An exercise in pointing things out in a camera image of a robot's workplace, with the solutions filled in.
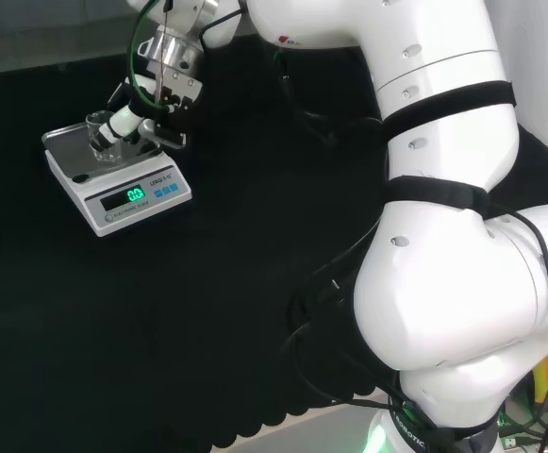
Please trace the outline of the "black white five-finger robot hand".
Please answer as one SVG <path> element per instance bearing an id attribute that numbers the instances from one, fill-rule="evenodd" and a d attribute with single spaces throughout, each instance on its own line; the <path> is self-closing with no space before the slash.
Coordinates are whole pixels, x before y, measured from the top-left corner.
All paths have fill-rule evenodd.
<path id="1" fill-rule="evenodd" d="M 108 100 L 112 115 L 90 135 L 91 148 L 103 154 L 119 142 L 140 139 L 185 148 L 202 89 L 199 80 L 177 70 L 166 71 L 162 79 L 125 78 Z"/>

